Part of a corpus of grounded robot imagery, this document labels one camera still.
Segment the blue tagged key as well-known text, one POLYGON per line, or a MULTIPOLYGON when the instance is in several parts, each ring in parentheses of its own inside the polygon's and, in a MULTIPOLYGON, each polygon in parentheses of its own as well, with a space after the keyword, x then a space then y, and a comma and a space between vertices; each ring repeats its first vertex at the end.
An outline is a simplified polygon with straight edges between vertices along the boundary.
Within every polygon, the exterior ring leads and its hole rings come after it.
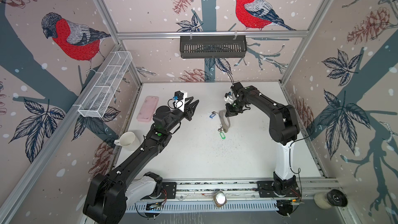
POLYGON ((216 115, 218 115, 218 113, 216 111, 212 111, 209 113, 210 113, 210 116, 209 116, 210 119, 213 119, 216 115))

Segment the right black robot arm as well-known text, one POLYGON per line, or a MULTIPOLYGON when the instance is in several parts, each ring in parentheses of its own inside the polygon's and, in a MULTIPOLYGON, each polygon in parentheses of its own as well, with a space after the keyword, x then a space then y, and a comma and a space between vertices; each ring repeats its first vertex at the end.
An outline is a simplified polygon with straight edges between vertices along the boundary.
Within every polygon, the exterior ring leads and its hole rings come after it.
POLYGON ((269 134, 277 143, 273 190, 277 196, 287 195, 296 187, 291 158, 300 129, 295 108, 277 103, 256 87, 244 87, 240 82, 231 86, 231 91, 225 94, 224 100, 227 118, 242 114, 249 109, 249 105, 257 107, 269 117, 269 134))

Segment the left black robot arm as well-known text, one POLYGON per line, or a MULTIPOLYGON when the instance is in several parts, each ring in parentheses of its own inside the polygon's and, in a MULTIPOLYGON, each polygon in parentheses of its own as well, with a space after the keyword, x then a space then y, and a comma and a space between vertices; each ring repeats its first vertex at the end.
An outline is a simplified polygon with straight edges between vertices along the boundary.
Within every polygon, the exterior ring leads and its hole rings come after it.
POLYGON ((188 97, 184 100, 183 110, 160 106, 153 115, 154 123, 137 150, 108 174, 97 174, 91 180, 83 214, 98 224, 117 224, 125 211, 142 198, 160 196, 161 176, 148 172, 140 180, 134 179, 168 145, 181 121, 192 119, 198 104, 199 100, 188 97))

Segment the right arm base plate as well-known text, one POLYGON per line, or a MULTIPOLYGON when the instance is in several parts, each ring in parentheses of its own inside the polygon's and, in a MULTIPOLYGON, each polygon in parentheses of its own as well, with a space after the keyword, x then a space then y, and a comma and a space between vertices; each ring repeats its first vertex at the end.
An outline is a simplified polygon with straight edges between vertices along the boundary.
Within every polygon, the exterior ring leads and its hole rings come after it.
POLYGON ((274 191, 272 180, 257 181, 257 192, 260 198, 300 198, 302 196, 301 190, 295 182, 289 190, 284 190, 282 194, 277 194, 274 191))

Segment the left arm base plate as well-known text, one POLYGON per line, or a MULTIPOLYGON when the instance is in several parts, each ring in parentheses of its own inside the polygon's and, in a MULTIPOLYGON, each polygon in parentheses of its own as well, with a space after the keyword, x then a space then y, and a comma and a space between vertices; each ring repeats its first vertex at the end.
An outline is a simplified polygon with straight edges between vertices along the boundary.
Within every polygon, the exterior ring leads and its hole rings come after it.
POLYGON ((158 196, 145 196, 141 198, 141 201, 144 200, 169 200, 176 198, 176 191, 177 191, 177 183, 176 182, 165 182, 162 184, 162 189, 158 196))

